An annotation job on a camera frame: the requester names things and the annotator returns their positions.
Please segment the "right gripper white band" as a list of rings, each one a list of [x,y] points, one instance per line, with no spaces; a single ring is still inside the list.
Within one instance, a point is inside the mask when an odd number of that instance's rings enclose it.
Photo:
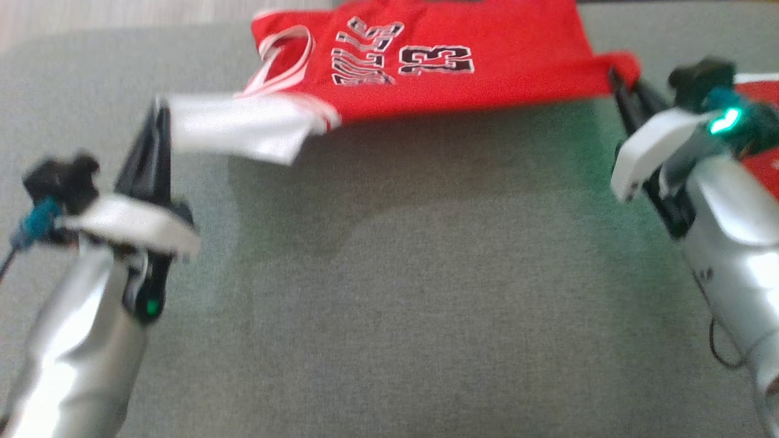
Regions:
[[[740,111],[696,116],[670,109],[662,93],[642,78],[632,89],[637,102],[615,68],[609,69],[609,82],[623,127],[633,133],[616,155],[611,177],[616,199],[628,203],[642,191],[674,239],[684,238],[703,217],[737,239],[733,202],[725,189],[733,181],[735,162],[718,135],[736,127]]]

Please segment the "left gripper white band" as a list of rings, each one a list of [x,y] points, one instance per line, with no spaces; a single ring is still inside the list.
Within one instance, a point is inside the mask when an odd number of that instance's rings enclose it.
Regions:
[[[167,103],[148,108],[115,191],[125,196],[100,196],[83,213],[63,217],[61,226],[117,253],[128,268],[122,305],[138,322],[156,322],[164,310],[170,266],[174,260],[196,256],[202,244],[186,203],[159,207],[145,202],[167,204],[172,199],[172,127]]]

